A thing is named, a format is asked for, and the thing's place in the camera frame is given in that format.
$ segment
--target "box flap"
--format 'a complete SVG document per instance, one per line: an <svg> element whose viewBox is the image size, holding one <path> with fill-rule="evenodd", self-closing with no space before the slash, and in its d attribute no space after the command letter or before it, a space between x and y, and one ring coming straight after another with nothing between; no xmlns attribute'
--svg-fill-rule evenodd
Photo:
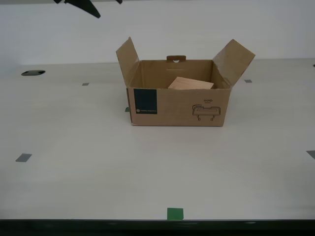
<svg viewBox="0 0 315 236"><path fill-rule="evenodd" d="M139 65L138 54L134 48L133 42L128 40L116 51L118 62L122 70L126 86L129 86Z"/></svg>
<svg viewBox="0 0 315 236"><path fill-rule="evenodd" d="M233 86L254 59L255 54L232 39L214 58L222 77Z"/></svg>

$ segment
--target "gray tape marker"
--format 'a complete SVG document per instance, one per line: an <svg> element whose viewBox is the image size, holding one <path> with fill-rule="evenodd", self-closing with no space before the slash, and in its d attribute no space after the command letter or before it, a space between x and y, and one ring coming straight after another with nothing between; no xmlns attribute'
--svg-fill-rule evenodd
<svg viewBox="0 0 315 236"><path fill-rule="evenodd" d="M16 162L27 162L28 159L31 157L32 154L25 154L22 153L18 159L16 159Z"/></svg>
<svg viewBox="0 0 315 236"><path fill-rule="evenodd" d="M315 159L315 150L314 151L306 151L312 158Z"/></svg>

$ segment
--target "printed illustration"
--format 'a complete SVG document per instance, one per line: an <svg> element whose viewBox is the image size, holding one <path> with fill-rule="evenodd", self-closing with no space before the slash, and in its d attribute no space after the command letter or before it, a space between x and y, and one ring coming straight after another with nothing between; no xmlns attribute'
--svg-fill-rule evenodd
<svg viewBox="0 0 315 236"><path fill-rule="evenodd" d="M211 118L211 121L213 121L214 117L219 116L220 114L220 107L203 107L201 104L192 106L192 115L197 116L198 120L200 120L199 116L213 116Z"/></svg>

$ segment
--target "green tape marker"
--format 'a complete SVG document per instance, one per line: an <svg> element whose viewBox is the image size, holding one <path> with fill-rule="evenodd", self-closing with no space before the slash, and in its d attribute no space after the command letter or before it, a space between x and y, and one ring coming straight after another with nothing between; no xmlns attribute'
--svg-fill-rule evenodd
<svg viewBox="0 0 315 236"><path fill-rule="evenodd" d="M182 208L168 208L167 220L183 220L184 209Z"/></svg>

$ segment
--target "white wall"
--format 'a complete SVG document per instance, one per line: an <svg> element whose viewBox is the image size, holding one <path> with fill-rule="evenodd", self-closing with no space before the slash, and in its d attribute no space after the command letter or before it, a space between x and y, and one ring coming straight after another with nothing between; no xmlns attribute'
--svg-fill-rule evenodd
<svg viewBox="0 0 315 236"><path fill-rule="evenodd" d="M211 59L235 38L257 59L315 58L315 0L97 2L97 19L68 4L0 5L0 63L117 61L131 36L140 59Z"/></svg>

